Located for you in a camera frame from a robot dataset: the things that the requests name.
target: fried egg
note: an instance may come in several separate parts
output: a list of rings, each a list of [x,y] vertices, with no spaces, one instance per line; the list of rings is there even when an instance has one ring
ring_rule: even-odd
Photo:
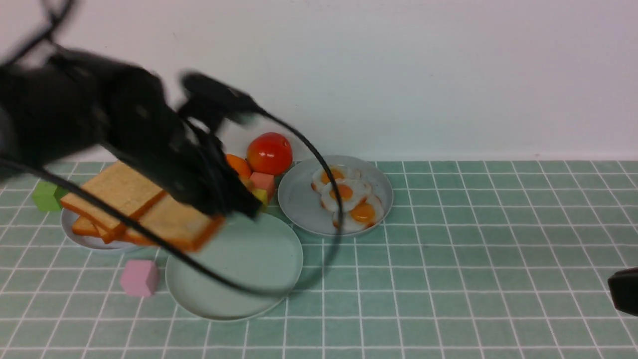
[[[361,178],[361,171],[358,169],[351,169],[344,165],[328,165],[332,175],[335,180],[343,180],[343,179],[351,179],[358,180]],[[323,168],[319,168],[315,174],[313,174],[313,182],[311,187],[313,190],[321,193],[322,189],[330,183],[328,179],[328,174],[323,170]]]
[[[343,232],[359,232],[370,228],[381,221],[384,213],[379,198],[375,195],[370,195],[364,202],[343,214]],[[338,226],[338,215],[338,213],[335,213],[332,216],[332,224],[335,228]]]
[[[352,211],[359,203],[366,200],[372,193],[372,186],[361,179],[337,179],[337,187],[341,194],[343,211]],[[332,189],[332,183],[325,185],[321,191],[321,205],[330,212],[337,212],[337,194]]]

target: gray plate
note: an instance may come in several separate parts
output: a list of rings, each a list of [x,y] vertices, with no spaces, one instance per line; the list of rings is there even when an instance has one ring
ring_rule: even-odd
[[[394,193],[390,180],[378,168],[369,162],[349,156],[325,156],[324,159],[329,165],[345,165],[361,170],[361,178],[372,185],[373,193],[381,200],[385,211],[383,218],[388,215]],[[292,167],[279,183],[277,198],[281,210],[294,224],[311,233],[331,236],[336,232],[332,225],[332,213],[321,207],[319,194],[310,187],[313,174],[319,168],[321,165],[316,159],[306,160]],[[344,235],[363,234],[378,225],[379,223],[363,231]]]
[[[193,258],[238,283],[289,291],[301,274],[304,253],[295,231],[280,219],[263,214],[254,222],[237,215]],[[166,282],[179,305],[212,321],[259,316],[284,298],[262,298],[229,289],[173,257],[168,259]]]
[[[141,247],[138,247],[132,243],[122,242],[122,241],[113,241],[109,244],[104,244],[101,238],[94,238],[88,236],[78,236],[73,233],[71,227],[78,219],[78,215],[70,210],[63,209],[62,210],[62,229],[67,237],[75,244],[92,250],[93,252],[99,252],[101,254],[122,254],[127,252],[132,252],[134,250],[138,250]]]

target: egg yolk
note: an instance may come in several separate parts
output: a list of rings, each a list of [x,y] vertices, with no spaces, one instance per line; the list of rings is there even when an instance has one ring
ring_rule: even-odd
[[[342,180],[346,178],[346,176],[344,176],[343,173],[341,173],[341,171],[339,171],[338,169],[331,168],[330,171],[332,172],[335,180]],[[321,175],[321,183],[327,185],[329,182],[330,179],[328,178],[328,174],[324,171]]]
[[[346,185],[337,185],[337,188],[339,189],[339,194],[341,195],[342,200],[347,201],[352,198],[352,188]],[[334,190],[330,191],[330,196],[333,200],[337,200],[337,194],[334,193]]]
[[[368,223],[375,219],[375,208],[366,202],[359,204],[350,211],[352,219],[360,223]]]

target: bread slice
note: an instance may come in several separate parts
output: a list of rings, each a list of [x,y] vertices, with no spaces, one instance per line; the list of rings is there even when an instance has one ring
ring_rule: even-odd
[[[79,217],[71,226],[71,231],[78,236],[99,237],[98,229],[85,217]]]
[[[219,231],[225,223],[225,218],[223,216],[208,217],[167,195],[139,222],[179,250],[196,252]],[[155,245],[154,242],[132,229],[126,231],[122,240],[137,245]]]
[[[123,214],[138,220],[165,194],[159,186],[122,162],[116,162],[82,185],[82,189],[117,208]],[[104,243],[121,237],[126,226],[75,194],[61,199],[62,206],[90,220],[103,230]]]

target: tiled countertop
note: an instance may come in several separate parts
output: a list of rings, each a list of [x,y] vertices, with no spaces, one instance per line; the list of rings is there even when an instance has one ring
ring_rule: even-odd
[[[64,163],[84,182],[102,163]],[[323,282],[265,317],[212,324],[162,280],[124,295],[132,257],[65,240],[59,213],[0,192],[0,353],[31,358],[635,359],[638,318],[616,312],[615,271],[638,266],[638,162],[379,162],[386,223],[345,240]],[[269,208],[284,218],[279,208]],[[297,231],[308,266],[328,240]]]

